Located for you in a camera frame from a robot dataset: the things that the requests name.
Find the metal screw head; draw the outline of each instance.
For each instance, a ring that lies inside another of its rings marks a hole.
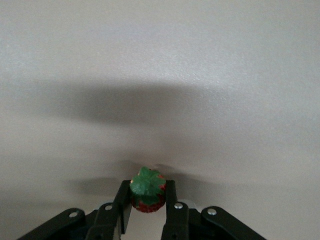
[[[213,209],[213,208],[209,208],[208,211],[207,211],[207,213],[208,213],[209,215],[214,216],[214,215],[217,214],[217,211],[216,211],[215,209]]]
[[[111,210],[112,209],[112,205],[107,205],[107,206],[105,206],[105,208],[104,208],[105,210]]]
[[[78,213],[76,211],[69,214],[69,218],[74,218],[76,216],[78,216]]]
[[[175,205],[174,205],[174,208],[175,209],[182,209],[184,206],[180,203],[180,202],[177,202]]]

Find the red strawberry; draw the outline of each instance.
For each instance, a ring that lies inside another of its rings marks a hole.
[[[130,183],[131,203],[143,213],[152,213],[166,202],[166,180],[157,170],[142,167]]]

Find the strawberry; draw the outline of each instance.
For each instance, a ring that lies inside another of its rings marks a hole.
[[[166,202],[166,180],[157,170],[143,166],[130,182],[131,203],[143,213],[159,210]]]

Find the screw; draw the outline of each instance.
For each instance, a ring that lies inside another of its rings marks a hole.
[[[76,216],[78,216],[78,213],[76,211],[69,214],[69,218],[74,218]]]
[[[180,202],[177,202],[175,205],[174,205],[174,208],[175,209],[182,209],[184,206],[180,203]]]
[[[216,215],[216,214],[217,214],[217,211],[216,211],[216,210],[214,210],[213,208],[209,208],[209,209],[208,209],[208,211],[207,211],[207,213],[208,213],[209,215],[214,216],[214,215]]]
[[[105,210],[111,210],[112,209],[112,205],[107,205],[107,206],[105,206],[105,208],[104,208]]]

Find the white surface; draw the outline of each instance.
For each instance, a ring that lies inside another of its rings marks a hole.
[[[268,240],[320,239],[319,22],[320,1],[0,1],[0,239],[143,165]],[[142,216],[123,239],[160,239]]]

